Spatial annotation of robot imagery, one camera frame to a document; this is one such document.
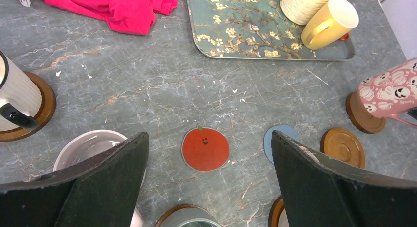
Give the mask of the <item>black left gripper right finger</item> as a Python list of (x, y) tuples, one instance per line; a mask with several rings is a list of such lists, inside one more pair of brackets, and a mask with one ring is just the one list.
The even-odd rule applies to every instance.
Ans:
[(290, 226), (416, 226), (415, 181), (351, 166), (279, 131), (271, 147)]

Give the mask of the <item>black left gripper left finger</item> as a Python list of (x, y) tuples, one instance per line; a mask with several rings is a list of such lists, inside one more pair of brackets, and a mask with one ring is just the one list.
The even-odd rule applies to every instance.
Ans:
[(0, 186), (3, 227), (128, 227), (149, 155), (140, 132), (80, 163)]

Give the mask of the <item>lilac ceramic mug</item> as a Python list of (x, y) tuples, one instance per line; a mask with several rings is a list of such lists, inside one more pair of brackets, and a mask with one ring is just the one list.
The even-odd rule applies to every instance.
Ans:
[(59, 154), (54, 171), (86, 168), (59, 214), (58, 227), (141, 227), (136, 208), (149, 156), (149, 135), (131, 138), (95, 130), (73, 139)]

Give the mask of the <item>glossy wooden ridged coaster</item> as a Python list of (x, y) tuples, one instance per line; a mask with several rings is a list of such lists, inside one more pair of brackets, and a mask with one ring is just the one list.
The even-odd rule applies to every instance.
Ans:
[(202, 208), (202, 207), (200, 207), (200, 206), (197, 206), (197, 205), (194, 205), (194, 204), (181, 204), (181, 205), (178, 205), (178, 206), (175, 206), (175, 207), (173, 207), (173, 208), (171, 208), (170, 210), (168, 210), (168, 211), (166, 211), (160, 218), (159, 218), (159, 220), (156, 222), (156, 224), (154, 225), (155, 227), (160, 227), (161, 226), (161, 224), (163, 223), (163, 221), (168, 217), (168, 216), (170, 216), (172, 213), (174, 213), (175, 211), (178, 211), (178, 210), (180, 210), (180, 209), (184, 209), (184, 208), (197, 208), (197, 209), (200, 209), (200, 210), (203, 210), (203, 211), (205, 211), (206, 213), (208, 213), (208, 214), (210, 214), (211, 215), (211, 213), (208, 211), (208, 210), (206, 210), (205, 208)]

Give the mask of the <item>grey-green ceramic mug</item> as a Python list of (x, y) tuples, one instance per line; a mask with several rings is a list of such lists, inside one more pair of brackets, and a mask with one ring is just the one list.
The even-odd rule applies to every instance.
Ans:
[(160, 227), (221, 227), (221, 224), (205, 210), (188, 207), (174, 211)]

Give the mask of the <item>red round coaster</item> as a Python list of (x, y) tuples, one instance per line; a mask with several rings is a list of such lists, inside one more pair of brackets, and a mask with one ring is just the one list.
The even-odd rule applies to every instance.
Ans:
[(230, 145), (218, 130), (199, 125), (185, 134), (181, 154), (190, 168), (208, 172), (217, 170), (227, 163)]

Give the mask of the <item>pink floral patterned mug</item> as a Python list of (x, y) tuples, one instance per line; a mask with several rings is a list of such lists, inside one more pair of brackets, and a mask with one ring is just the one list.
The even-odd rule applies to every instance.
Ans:
[(363, 80), (358, 95), (372, 116), (395, 119), (416, 128), (400, 114), (417, 107), (417, 58)]

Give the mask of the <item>white mug black handle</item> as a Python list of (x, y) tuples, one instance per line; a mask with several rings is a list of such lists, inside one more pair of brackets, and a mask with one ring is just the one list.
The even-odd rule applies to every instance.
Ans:
[(38, 86), (4, 53), (0, 54), (0, 130), (39, 126), (35, 116), (42, 104)]

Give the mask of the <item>yellow ceramic mug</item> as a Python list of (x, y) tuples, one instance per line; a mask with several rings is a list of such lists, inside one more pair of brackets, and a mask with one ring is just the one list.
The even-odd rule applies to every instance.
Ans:
[(337, 41), (358, 24), (358, 13), (350, 2), (329, 0), (307, 23), (301, 40), (307, 48), (317, 50)]

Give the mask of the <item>green floral serving tray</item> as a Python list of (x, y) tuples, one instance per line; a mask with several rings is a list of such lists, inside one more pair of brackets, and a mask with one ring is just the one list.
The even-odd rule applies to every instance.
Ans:
[(302, 26), (282, 13), (278, 0), (187, 0), (197, 49), (212, 58), (274, 60), (350, 60), (350, 39), (310, 50)]

